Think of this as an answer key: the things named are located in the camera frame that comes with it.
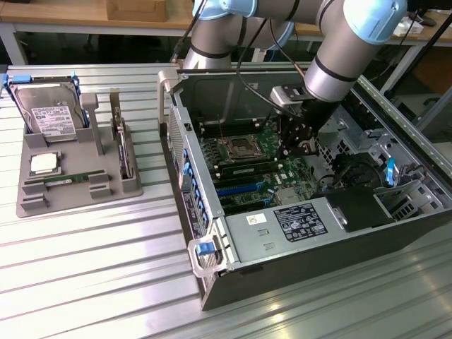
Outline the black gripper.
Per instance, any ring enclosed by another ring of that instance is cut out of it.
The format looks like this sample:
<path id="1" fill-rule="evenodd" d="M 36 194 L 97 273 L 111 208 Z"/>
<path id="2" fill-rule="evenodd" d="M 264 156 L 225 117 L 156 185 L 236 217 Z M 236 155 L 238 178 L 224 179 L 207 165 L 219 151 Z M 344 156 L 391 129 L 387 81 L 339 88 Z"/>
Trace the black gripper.
<path id="1" fill-rule="evenodd" d="M 316 138 L 319 130 L 337 110 L 339 102 L 305 100 L 289 108 L 292 113 L 278 116 L 278 159 L 288 156 L 318 155 Z"/>

